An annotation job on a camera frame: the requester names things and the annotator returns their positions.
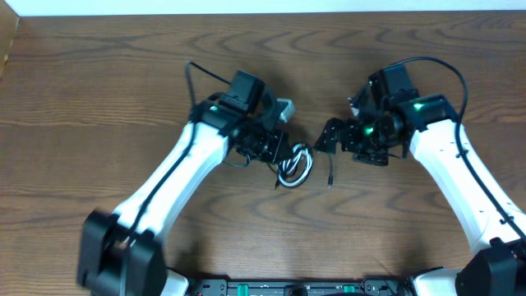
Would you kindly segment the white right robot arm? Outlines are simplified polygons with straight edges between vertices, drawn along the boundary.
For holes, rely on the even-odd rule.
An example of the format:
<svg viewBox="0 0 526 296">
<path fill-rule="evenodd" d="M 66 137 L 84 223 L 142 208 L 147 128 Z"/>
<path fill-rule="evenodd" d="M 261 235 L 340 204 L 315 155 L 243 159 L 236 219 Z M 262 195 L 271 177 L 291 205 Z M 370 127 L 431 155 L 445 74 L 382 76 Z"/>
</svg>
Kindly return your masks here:
<svg viewBox="0 0 526 296">
<path fill-rule="evenodd" d="M 525 214 L 480 160 L 456 111 L 442 94 L 422 96 L 406 62 L 371 74 L 349 103 L 353 117 L 332 118 L 316 150 L 341 148 L 357 162 L 386 166 L 401 146 L 431 175 L 459 220 L 473 258 L 460 271 L 431 269 L 411 276 L 401 295 L 523 295 Z"/>
</svg>

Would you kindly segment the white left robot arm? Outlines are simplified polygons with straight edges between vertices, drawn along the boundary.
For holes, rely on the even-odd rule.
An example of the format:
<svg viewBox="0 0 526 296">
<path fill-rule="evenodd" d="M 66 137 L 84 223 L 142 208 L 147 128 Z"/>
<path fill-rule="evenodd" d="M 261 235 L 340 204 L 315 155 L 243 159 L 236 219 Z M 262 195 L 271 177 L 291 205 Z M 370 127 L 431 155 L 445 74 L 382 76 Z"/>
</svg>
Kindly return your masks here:
<svg viewBox="0 0 526 296">
<path fill-rule="evenodd" d="M 163 244 L 183 207 L 231 149 L 277 164 L 292 155 L 277 129 L 295 107 L 259 78 L 237 72 L 225 92 L 191 103 L 175 147 L 147 181 L 111 213 L 83 224 L 76 281 L 93 295 L 186 294 L 188 278 L 164 262 Z"/>
</svg>

